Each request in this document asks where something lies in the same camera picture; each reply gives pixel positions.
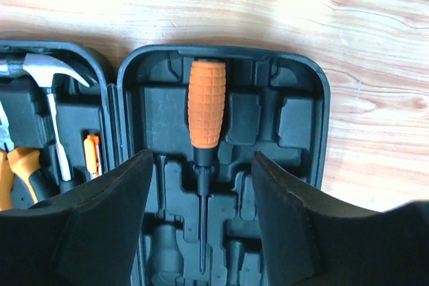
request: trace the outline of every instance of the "tool case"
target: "tool case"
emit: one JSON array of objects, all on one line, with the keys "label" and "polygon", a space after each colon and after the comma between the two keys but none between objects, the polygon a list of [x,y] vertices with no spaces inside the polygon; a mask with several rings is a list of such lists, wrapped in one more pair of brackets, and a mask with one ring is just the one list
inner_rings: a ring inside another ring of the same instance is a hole
[{"label": "tool case", "polygon": [[[50,55],[94,81],[87,88],[65,78],[56,103],[59,137],[82,182],[90,180],[83,148],[88,134],[100,135],[104,171],[142,149],[153,151],[132,285],[268,285],[251,158],[262,151],[320,188],[330,90],[316,63],[270,50],[164,45],[136,49],[116,73],[97,51],[66,42],[1,40],[0,53],[10,54],[11,62],[19,53]],[[197,58],[225,62],[227,71],[208,199],[204,274],[199,269],[198,195],[187,115],[190,69]],[[31,77],[12,80],[0,73],[0,101],[15,146],[40,149],[43,167],[58,183],[52,120],[40,89]],[[16,208],[32,204],[19,180],[12,201]]]}]

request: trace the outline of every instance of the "wood grain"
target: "wood grain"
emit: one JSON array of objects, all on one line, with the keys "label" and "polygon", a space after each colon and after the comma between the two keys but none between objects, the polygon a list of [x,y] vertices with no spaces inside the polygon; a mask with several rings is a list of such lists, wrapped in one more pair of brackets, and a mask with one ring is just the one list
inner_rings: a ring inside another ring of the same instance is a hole
[{"label": "wood grain", "polygon": [[332,90],[323,190],[374,210],[429,198],[429,0],[0,0],[0,37],[304,54]]}]

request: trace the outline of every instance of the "silver hammer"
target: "silver hammer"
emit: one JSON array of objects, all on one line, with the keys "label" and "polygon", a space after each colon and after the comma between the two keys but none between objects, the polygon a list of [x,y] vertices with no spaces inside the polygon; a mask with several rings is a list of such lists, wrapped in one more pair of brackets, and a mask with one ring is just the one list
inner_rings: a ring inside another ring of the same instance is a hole
[{"label": "silver hammer", "polygon": [[89,77],[80,75],[65,62],[48,55],[28,53],[23,59],[20,66],[15,66],[14,63],[8,64],[7,56],[0,54],[0,76],[17,78],[29,74],[36,84],[44,90],[48,100],[48,106],[54,126],[56,153],[62,182],[60,182],[61,192],[71,190],[74,186],[73,173],[67,160],[66,151],[60,142],[58,134],[58,126],[56,122],[56,101],[55,91],[62,83],[64,75],[74,78],[86,87],[92,86],[93,83]]}]

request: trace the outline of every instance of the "toolbox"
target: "toolbox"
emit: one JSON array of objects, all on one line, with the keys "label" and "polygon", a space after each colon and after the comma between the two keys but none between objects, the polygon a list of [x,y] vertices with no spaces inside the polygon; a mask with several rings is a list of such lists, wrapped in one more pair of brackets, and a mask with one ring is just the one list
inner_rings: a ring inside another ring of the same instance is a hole
[{"label": "toolbox", "polygon": [[[64,77],[55,93],[59,140],[80,182],[91,180],[84,150],[88,135],[100,139],[103,173],[142,149],[153,151],[132,285],[268,285],[251,158],[262,151],[320,188],[330,90],[316,63],[271,50],[162,45],[136,49],[116,73],[97,51],[66,42],[1,40],[1,54],[7,54],[9,67],[22,64],[26,54],[51,56],[92,84]],[[225,111],[207,198],[204,271],[187,112],[190,71],[198,59],[225,63],[226,70]],[[0,101],[15,147],[38,149],[42,169],[57,186],[61,171],[55,132],[42,89],[31,76],[11,78],[0,69]],[[34,202],[18,179],[11,199],[15,208]]]}]

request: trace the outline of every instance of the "tool case lid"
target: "tool case lid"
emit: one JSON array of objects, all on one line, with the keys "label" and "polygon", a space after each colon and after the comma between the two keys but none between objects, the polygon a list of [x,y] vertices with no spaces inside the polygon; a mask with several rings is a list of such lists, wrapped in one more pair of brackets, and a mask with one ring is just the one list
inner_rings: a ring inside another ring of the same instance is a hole
[{"label": "tool case lid", "polygon": [[[144,46],[124,60],[114,83],[107,59],[76,44],[1,40],[0,52],[49,54],[93,73],[98,84],[92,90],[101,98],[106,170],[142,149],[154,152],[132,285],[268,285],[250,162],[254,151],[262,151],[320,188],[330,90],[315,62],[253,48]],[[225,115],[208,200],[204,274],[199,271],[198,196],[186,110],[196,58],[224,61],[227,69]],[[78,86],[69,88],[79,94]],[[82,142],[76,144],[82,149]]]}]

